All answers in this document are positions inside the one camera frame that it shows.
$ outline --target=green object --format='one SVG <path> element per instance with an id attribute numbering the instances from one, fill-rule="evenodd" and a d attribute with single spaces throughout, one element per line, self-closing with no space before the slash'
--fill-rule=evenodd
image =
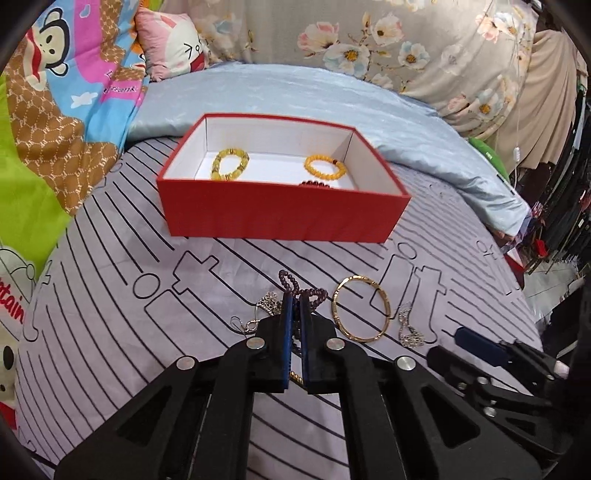
<path id="1" fill-rule="evenodd" d="M 70 216 L 49 185 L 18 156 L 4 75 L 0 76 L 0 205 L 0 249 L 10 249 L 26 263 L 32 263 L 38 277 Z"/>
<path id="2" fill-rule="evenodd" d="M 157 12 L 162 6 L 163 0 L 150 0 L 150 10 Z"/>
<path id="3" fill-rule="evenodd" d="M 505 166 L 503 165 L 503 162 L 501 161 L 501 158 L 491 147 L 486 145 L 482 140 L 473 137 L 468 138 L 468 142 L 471 146 L 473 146 L 485 156 L 485 158 L 491 163 L 495 170 L 499 172 L 501 177 L 503 177 L 506 181 L 509 181 L 509 175 L 505 169 Z"/>

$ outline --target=tiled floor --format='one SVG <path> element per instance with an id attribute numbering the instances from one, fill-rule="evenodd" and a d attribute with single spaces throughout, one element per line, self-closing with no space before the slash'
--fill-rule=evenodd
<path id="1" fill-rule="evenodd" d="M 525 276 L 523 292 L 537 319 L 548 315 L 566 293 L 577 271 L 574 266 L 556 263 L 548 274 L 549 264 L 541 264 L 531 275 Z"/>

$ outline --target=light blue blanket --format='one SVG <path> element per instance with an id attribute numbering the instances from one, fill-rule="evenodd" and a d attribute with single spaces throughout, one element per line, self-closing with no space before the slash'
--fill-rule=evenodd
<path id="1" fill-rule="evenodd" d="M 481 221 L 496 230 L 516 235 L 530 211 L 435 110 L 321 69 L 225 63 L 151 84 L 128 141 L 181 136 L 206 112 L 271 113 L 351 125 L 386 160 L 452 184 Z"/>

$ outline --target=cartoon pillow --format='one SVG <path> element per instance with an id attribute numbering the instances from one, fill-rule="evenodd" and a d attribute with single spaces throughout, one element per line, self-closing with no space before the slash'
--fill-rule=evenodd
<path id="1" fill-rule="evenodd" d="M 153 81 L 208 67 L 207 45 L 188 15 L 163 14 L 139 7 L 135 25 Z"/>

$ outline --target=silver necklace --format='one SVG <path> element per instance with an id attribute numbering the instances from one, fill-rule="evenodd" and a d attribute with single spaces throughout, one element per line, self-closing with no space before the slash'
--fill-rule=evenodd
<path id="1" fill-rule="evenodd" d="M 423 346 L 425 345 L 425 336 L 408 322 L 410 310 L 410 306 L 402 306 L 398 311 L 398 321 L 400 322 L 398 340 L 400 341 L 400 344 L 406 348 Z M 410 332 L 410 335 L 405 335 L 404 329 L 407 329 Z"/>

